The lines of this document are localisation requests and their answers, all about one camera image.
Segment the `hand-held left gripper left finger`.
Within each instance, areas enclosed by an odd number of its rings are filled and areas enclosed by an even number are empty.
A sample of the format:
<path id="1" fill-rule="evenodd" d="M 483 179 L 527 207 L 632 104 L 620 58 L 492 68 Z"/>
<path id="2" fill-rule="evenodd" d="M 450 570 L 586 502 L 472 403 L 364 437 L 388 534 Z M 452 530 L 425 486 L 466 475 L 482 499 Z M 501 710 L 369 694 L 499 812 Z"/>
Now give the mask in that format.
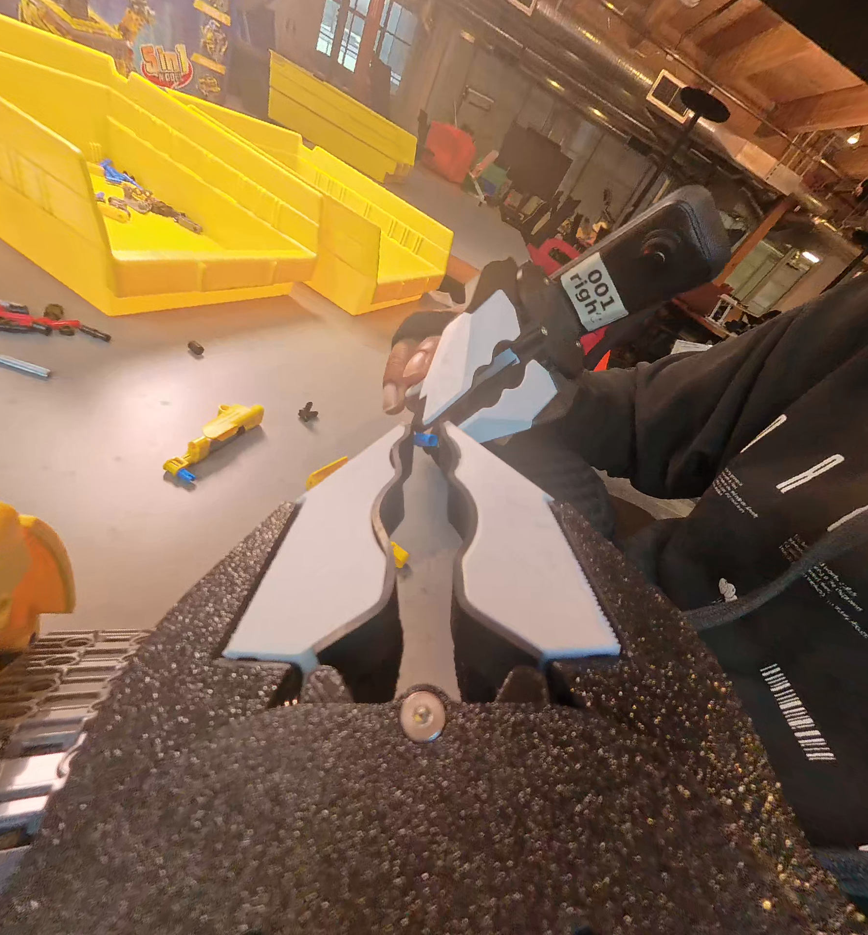
<path id="1" fill-rule="evenodd" d="M 222 656 L 317 666 L 319 655 L 383 610 L 394 559 L 383 504 L 401 486 L 409 426 L 396 425 L 295 505 L 274 554 L 239 612 Z"/>

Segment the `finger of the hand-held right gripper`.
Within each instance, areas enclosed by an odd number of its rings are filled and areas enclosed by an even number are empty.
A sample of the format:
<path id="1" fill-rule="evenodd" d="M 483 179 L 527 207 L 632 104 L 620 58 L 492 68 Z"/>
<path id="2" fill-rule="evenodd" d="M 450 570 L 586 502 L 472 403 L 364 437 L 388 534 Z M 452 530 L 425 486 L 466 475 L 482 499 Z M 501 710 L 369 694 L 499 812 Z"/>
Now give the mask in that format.
<path id="1" fill-rule="evenodd" d="M 528 363 L 520 384 L 504 389 L 498 402 L 467 417 L 459 429 L 476 442 L 509 438 L 533 427 L 558 392 L 551 371 L 539 363 Z"/>
<path id="2" fill-rule="evenodd" d="M 459 425 L 497 402 L 502 386 L 496 376 L 516 364 L 510 347 L 520 337 L 518 312 L 503 290 L 459 313 L 443 331 L 420 384 L 416 425 L 431 427 L 444 419 Z"/>

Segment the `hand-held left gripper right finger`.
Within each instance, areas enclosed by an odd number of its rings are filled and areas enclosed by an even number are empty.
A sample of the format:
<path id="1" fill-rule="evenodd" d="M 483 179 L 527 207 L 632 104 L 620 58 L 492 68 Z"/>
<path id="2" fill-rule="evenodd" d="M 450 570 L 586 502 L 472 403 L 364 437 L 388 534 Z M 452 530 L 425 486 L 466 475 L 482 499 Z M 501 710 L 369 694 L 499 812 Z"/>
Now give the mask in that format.
<path id="1" fill-rule="evenodd" d="M 440 430 L 460 608 L 535 661 L 616 658 L 621 645 L 541 488 L 463 430 Z"/>

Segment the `yellow beam assembly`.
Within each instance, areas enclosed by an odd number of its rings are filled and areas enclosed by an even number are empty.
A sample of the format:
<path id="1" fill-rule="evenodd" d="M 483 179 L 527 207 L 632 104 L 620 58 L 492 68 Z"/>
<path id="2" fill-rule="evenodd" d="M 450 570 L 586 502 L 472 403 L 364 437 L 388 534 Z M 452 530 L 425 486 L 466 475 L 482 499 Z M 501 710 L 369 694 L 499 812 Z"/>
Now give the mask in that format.
<path id="1" fill-rule="evenodd" d="M 224 444 L 259 427 L 264 418 L 262 405 L 221 405 L 213 419 L 201 429 L 199 437 L 191 440 L 183 456 L 183 468 L 205 460 Z"/>

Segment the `yellow parts bin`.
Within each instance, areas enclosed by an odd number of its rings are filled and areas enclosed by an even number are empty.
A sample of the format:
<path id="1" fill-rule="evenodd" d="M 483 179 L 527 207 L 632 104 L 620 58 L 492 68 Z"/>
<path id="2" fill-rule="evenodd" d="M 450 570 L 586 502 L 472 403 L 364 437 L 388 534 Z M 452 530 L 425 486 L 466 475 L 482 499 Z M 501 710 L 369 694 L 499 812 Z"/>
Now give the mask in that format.
<path id="1" fill-rule="evenodd" d="M 404 180 L 416 136 L 281 55 L 269 53 L 268 117 L 378 182 Z"/>
<path id="2" fill-rule="evenodd" d="M 447 272 L 453 234 L 300 134 L 190 95 L 169 95 L 320 195 L 318 248 L 307 286 L 358 316 L 420 298 Z"/>
<path id="3" fill-rule="evenodd" d="M 111 316 L 288 293 L 314 272 L 320 200 L 235 167 L 263 160 L 142 78 L 78 76 L 0 51 L 0 240 Z M 111 159 L 204 227 L 120 224 L 88 162 Z"/>

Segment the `yellow tracked toy robot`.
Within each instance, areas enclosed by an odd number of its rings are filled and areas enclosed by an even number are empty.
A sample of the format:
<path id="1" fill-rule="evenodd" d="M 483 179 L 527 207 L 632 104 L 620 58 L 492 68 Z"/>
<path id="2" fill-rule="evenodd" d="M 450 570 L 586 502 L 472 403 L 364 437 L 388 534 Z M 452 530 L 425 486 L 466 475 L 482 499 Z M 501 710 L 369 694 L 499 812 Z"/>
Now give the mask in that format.
<path id="1" fill-rule="evenodd" d="M 0 501 L 0 892 L 112 684 L 148 636 L 138 628 L 41 635 L 42 617 L 75 607 L 63 542 L 43 520 Z"/>

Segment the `person's right forearm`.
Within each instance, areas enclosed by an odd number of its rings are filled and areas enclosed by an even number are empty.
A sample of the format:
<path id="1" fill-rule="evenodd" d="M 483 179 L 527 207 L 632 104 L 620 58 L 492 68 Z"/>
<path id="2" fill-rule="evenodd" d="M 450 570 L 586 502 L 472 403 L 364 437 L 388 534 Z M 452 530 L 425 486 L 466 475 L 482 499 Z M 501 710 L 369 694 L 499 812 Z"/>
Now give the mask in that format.
<path id="1" fill-rule="evenodd" d="M 702 353 L 590 373 L 566 415 L 488 448 L 586 517 L 597 473 L 704 494 L 748 442 L 868 345 L 868 297 L 837 289 Z"/>

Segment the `person's right hand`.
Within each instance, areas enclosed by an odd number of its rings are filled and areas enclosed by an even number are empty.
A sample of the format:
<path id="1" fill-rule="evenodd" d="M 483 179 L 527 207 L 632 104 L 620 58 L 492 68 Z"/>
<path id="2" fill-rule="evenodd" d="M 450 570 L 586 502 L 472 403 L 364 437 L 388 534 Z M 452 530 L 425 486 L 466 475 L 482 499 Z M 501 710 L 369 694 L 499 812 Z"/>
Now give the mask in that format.
<path id="1" fill-rule="evenodd" d="M 396 328 L 382 376 L 382 410 L 386 415 L 404 411 L 407 393 L 425 379 L 443 332 L 462 314 L 457 310 L 416 311 Z"/>

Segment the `red fuel canister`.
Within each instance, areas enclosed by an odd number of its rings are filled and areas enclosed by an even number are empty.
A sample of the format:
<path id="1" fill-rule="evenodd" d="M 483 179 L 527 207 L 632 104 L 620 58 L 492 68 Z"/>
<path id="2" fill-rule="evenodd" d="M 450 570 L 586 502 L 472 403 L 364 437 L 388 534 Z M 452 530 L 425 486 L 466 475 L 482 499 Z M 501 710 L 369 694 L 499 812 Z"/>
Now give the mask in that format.
<path id="1" fill-rule="evenodd" d="M 586 251 L 582 245 L 571 245 L 560 237 L 544 240 L 539 246 L 527 246 L 531 261 L 539 266 L 548 276 L 559 271 L 564 265 L 578 258 Z M 592 372 L 603 372 L 609 369 L 611 350 L 599 351 L 598 348 L 605 342 L 609 327 L 607 325 L 580 338 L 583 351 L 583 367 Z"/>

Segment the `black floor lamp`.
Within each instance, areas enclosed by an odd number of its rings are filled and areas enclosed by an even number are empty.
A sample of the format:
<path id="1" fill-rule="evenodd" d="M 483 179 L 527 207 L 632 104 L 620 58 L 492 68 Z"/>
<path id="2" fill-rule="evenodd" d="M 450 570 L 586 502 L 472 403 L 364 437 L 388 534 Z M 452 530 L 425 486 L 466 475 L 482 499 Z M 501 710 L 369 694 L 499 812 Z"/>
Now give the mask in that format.
<path id="1" fill-rule="evenodd" d="M 685 86 L 681 88 L 681 103 L 690 115 L 683 124 L 683 129 L 670 149 L 659 159 L 652 171 L 650 179 L 645 181 L 622 216 L 622 223 L 628 223 L 637 213 L 647 198 L 651 189 L 669 167 L 676 156 L 680 155 L 690 144 L 691 138 L 697 129 L 698 123 L 703 120 L 712 123 L 725 123 L 730 117 L 730 111 L 725 103 L 718 97 L 700 88 Z"/>

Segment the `red container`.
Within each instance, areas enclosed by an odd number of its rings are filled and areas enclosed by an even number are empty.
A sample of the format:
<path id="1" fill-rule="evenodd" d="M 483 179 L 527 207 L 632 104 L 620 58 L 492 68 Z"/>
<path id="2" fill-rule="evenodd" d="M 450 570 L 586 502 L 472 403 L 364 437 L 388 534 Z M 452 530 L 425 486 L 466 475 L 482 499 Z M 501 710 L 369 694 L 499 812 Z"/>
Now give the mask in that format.
<path id="1" fill-rule="evenodd" d="M 476 155 L 474 137 L 451 123 L 433 121 L 425 138 L 422 164 L 440 178 L 461 185 Z"/>

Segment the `mixed plastic connector pieces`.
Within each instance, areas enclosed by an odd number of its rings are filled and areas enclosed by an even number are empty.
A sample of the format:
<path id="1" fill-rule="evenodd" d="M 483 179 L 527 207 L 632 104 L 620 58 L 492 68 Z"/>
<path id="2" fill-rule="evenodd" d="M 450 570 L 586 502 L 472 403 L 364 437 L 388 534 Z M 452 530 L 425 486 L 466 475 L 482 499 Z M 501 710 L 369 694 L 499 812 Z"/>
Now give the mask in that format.
<path id="1" fill-rule="evenodd" d="M 194 235 L 204 233 L 201 224 L 158 198 L 130 173 L 116 168 L 111 159 L 88 162 L 87 167 L 94 184 L 95 203 L 104 217 L 127 224 L 136 215 L 156 215 L 170 219 Z"/>

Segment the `pile of small building parts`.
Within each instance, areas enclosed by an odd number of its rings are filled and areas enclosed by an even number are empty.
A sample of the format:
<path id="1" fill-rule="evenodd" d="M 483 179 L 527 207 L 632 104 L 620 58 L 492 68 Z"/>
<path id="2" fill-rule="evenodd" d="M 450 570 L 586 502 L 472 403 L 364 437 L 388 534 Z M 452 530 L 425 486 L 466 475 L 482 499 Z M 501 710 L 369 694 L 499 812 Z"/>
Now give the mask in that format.
<path id="1" fill-rule="evenodd" d="M 85 336 L 91 340 L 109 344 L 112 336 L 77 319 L 64 317 L 64 307 L 52 303 L 43 314 L 32 314 L 27 306 L 0 302 L 0 334 L 40 335 L 50 337 Z M 34 380 L 51 380 L 53 371 L 30 361 L 9 355 L 0 355 L 0 368 Z"/>

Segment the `robot kit cardboard box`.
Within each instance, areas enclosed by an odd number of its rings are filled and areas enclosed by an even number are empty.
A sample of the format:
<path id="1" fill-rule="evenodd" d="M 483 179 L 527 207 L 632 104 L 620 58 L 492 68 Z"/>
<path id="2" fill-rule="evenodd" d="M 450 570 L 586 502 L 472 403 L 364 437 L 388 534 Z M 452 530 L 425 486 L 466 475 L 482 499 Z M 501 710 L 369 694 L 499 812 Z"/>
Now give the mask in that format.
<path id="1" fill-rule="evenodd" d="M 109 54 L 124 75 L 206 99 L 222 94 L 231 1 L 19 1 L 28 25 Z"/>

